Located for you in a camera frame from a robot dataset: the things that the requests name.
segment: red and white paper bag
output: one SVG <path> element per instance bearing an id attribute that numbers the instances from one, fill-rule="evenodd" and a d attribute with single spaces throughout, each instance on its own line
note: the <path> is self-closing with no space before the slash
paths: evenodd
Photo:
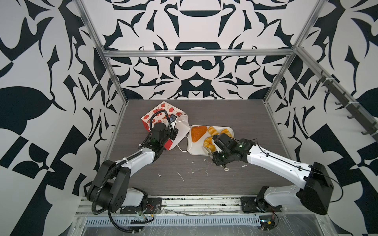
<path id="1" fill-rule="evenodd" d="M 170 116 L 171 114 L 174 114 L 177 116 L 176 123 L 175 123 L 175 128 L 178 129 L 177 136 L 175 140 L 168 140 L 168 142 L 164 145 L 164 147 L 167 150 L 171 150 L 174 148 L 180 141 L 185 137 L 185 135 L 189 132 L 190 126 L 188 122 L 188 115 L 185 114 L 184 111 L 178 109 L 175 106 L 172 106 L 171 104 L 167 102 L 162 102 L 158 106 L 156 106 L 153 110 L 148 112 L 146 115 L 144 115 L 141 120 L 143 121 L 144 128 L 149 131 L 150 128 L 150 118 L 152 117 L 153 114 L 155 114 L 157 111 L 160 110 L 166 110 L 168 112 L 168 115 Z M 162 122 L 166 125 L 168 125 L 168 120 L 165 115 L 165 113 L 160 113 L 154 117 L 152 120 L 152 126 L 154 124 Z"/>

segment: dark wooden tabletop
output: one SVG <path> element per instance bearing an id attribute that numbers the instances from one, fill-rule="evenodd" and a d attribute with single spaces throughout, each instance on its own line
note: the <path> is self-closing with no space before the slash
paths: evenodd
<path id="1" fill-rule="evenodd" d="M 138 144 L 148 134 L 140 118 L 161 102 L 129 101 L 111 160 L 120 160 L 138 150 Z M 259 144 L 267 150 L 286 156 L 262 100 L 167 102 L 183 110 L 188 115 L 190 125 L 228 126 L 234 130 L 236 139 L 258 138 Z M 186 150 L 187 138 L 179 145 Z M 133 175 L 129 187 L 140 188 L 149 195 L 228 195 L 256 194 L 265 185 L 292 185 L 290 181 L 259 166 L 236 161 L 227 164 L 227 167 L 230 170 L 224 171 L 210 157 L 194 156 L 176 147 L 163 152 L 157 161 Z"/>

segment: gift bag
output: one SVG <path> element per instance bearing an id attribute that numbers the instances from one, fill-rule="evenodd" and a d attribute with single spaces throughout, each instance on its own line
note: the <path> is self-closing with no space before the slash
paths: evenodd
<path id="1" fill-rule="evenodd" d="M 185 114 L 184 111 L 178 109 L 175 106 L 172 106 L 171 104 L 167 102 L 162 102 L 158 106 L 156 106 L 154 109 L 149 111 L 146 115 L 144 115 L 141 120 L 143 121 L 144 128 L 147 131 L 150 131 L 150 118 L 152 117 L 153 114 L 155 114 L 157 111 L 160 110 L 166 110 L 168 112 L 168 115 L 170 116 L 171 114 L 174 114 L 177 116 L 176 121 L 175 121 L 175 128 L 178 129 L 177 136 L 175 140 L 168 140 L 167 143 L 164 145 L 164 147 L 167 150 L 171 150 L 174 148 L 178 143 L 181 142 L 181 140 L 185 137 L 185 135 L 189 132 L 190 126 L 188 122 L 188 115 Z M 168 120 L 164 112 L 156 115 L 154 119 L 152 119 L 152 126 L 154 124 L 162 122 L 165 125 L 168 125 Z"/>

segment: striped bread roll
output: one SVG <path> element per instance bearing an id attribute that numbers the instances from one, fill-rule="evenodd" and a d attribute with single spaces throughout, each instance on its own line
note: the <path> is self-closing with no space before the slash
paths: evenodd
<path id="1" fill-rule="evenodd" d="M 218 132 L 216 129 L 214 129 L 213 126 L 210 126 L 210 127 L 208 128 L 208 133 L 211 135 L 211 137 L 213 137 L 214 135 L 219 134 L 219 132 Z"/>
<path id="2" fill-rule="evenodd" d="M 205 147 L 207 147 L 208 149 L 210 149 L 210 151 L 212 151 L 212 152 L 215 152 L 215 150 L 216 150 L 215 145 L 212 144 L 212 138 L 211 137 L 207 137 L 205 139 L 205 141 L 203 142 L 203 145 Z"/>
<path id="3" fill-rule="evenodd" d="M 227 134 L 227 136 L 228 137 L 230 137 L 230 138 L 234 138 L 233 136 L 232 136 L 232 134 L 231 134 L 231 132 L 228 130 L 228 129 L 224 129 L 224 130 L 222 130 L 221 132 L 220 132 L 221 134 Z"/>

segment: perforated metal strip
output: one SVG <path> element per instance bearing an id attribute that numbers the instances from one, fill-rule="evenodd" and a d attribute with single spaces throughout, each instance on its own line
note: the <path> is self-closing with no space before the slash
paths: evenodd
<path id="1" fill-rule="evenodd" d="M 114 217 L 118 225 L 129 226 L 133 216 Z M 107 227 L 112 223 L 108 217 L 88 217 L 86 227 Z M 250 225 L 261 226 L 259 216 L 155 216 L 149 226 L 210 226 Z"/>

